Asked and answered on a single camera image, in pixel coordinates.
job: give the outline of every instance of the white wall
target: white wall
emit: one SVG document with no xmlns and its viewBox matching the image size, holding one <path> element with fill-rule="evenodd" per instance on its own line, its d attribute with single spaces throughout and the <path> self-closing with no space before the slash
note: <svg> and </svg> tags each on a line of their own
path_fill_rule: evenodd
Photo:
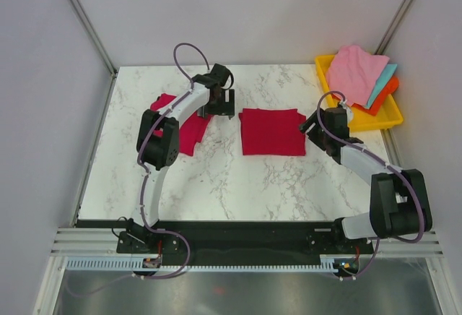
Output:
<svg viewBox="0 0 462 315">
<path fill-rule="evenodd" d="M 427 183 L 433 222 L 462 296 L 462 0 L 416 0 L 387 51 L 398 64 L 399 153 Z"/>
<path fill-rule="evenodd" d="M 0 0 L 0 313 L 32 312 L 109 88 L 67 0 Z"/>
<path fill-rule="evenodd" d="M 350 43 L 374 51 L 401 1 L 81 0 L 116 66 L 172 64 L 181 41 L 226 64 L 308 63 Z"/>
</svg>

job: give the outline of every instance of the white marble table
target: white marble table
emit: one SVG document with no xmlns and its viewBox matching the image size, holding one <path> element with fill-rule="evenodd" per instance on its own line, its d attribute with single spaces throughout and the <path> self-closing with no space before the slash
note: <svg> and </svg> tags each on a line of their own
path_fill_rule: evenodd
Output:
<svg viewBox="0 0 462 315">
<path fill-rule="evenodd" d="M 309 116 L 321 89 L 314 65 L 228 66 L 236 114 L 243 108 L 298 108 Z M 204 66 L 187 66 L 190 74 Z M 85 190 L 80 220 L 129 216 L 139 200 L 136 164 L 142 113 L 188 83 L 174 66 L 122 67 Z M 356 133 L 387 158 L 379 131 Z M 333 220 L 369 210 L 370 188 L 307 139 L 305 157 L 243 156 L 238 117 L 214 117 L 193 157 L 180 154 L 160 202 L 165 220 Z"/>
</svg>

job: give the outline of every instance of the orange cloth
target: orange cloth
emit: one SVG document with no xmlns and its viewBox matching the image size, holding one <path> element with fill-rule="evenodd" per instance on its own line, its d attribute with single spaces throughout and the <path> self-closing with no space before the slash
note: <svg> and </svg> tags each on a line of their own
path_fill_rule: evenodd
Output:
<svg viewBox="0 0 462 315">
<path fill-rule="evenodd" d="M 385 102 L 385 99 L 387 98 L 387 96 L 395 92 L 398 86 L 399 86 L 399 80 L 395 75 L 393 75 L 391 79 L 388 80 L 387 85 L 385 85 L 383 90 L 380 91 L 377 98 L 374 100 L 374 103 L 371 105 L 370 109 L 366 109 L 362 105 L 359 105 L 359 104 L 354 104 L 353 107 L 358 108 L 361 111 L 365 111 L 366 113 L 372 116 L 376 116 L 383 102 Z"/>
</svg>

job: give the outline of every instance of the red cloth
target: red cloth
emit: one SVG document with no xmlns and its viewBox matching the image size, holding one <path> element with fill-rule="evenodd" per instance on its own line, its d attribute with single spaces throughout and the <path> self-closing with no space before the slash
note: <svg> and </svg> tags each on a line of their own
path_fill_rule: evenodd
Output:
<svg viewBox="0 0 462 315">
<path fill-rule="evenodd" d="M 168 103 L 172 102 L 176 96 L 167 95 L 166 93 L 151 104 L 152 111 L 158 111 L 162 107 L 165 107 Z M 193 114 L 188 120 L 180 127 L 180 152 L 188 156 L 194 155 L 194 147 L 196 143 L 202 142 L 202 137 L 205 134 L 207 125 L 209 124 L 212 116 L 207 118 L 201 118 L 197 114 Z M 155 131 L 156 136 L 162 136 L 161 131 Z"/>
<path fill-rule="evenodd" d="M 385 102 L 385 99 L 387 98 L 387 96 L 395 92 L 398 86 L 399 86 L 399 80 L 395 75 L 393 75 L 391 79 L 388 80 L 387 85 L 385 85 L 382 91 L 380 91 L 380 93 L 374 100 L 374 103 L 370 106 L 369 109 L 366 109 L 362 105 L 358 105 L 358 104 L 354 104 L 353 106 L 355 108 L 360 109 L 361 111 L 365 111 L 366 113 L 372 116 L 376 116 L 383 102 Z"/>
<path fill-rule="evenodd" d="M 306 155 L 305 135 L 298 129 L 306 117 L 297 109 L 244 108 L 239 119 L 244 155 Z"/>
</svg>

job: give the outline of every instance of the yellow plastic tray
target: yellow plastic tray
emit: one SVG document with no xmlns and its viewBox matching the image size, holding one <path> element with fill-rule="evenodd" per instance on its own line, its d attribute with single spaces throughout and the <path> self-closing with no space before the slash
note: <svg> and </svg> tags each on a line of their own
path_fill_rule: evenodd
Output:
<svg viewBox="0 0 462 315">
<path fill-rule="evenodd" d="M 335 55 L 318 56 L 315 58 L 316 71 L 318 73 L 319 80 L 324 92 L 329 91 L 327 85 L 326 73 L 331 65 Z M 336 107 L 339 100 L 329 95 L 326 97 L 327 104 L 329 107 Z M 385 102 L 380 107 L 376 116 L 369 115 L 364 111 L 352 108 L 354 113 L 353 120 L 349 123 L 348 127 L 351 132 L 357 131 L 371 131 L 373 129 L 390 129 L 395 125 L 403 123 L 403 116 L 396 105 L 392 95 L 388 95 Z"/>
</svg>

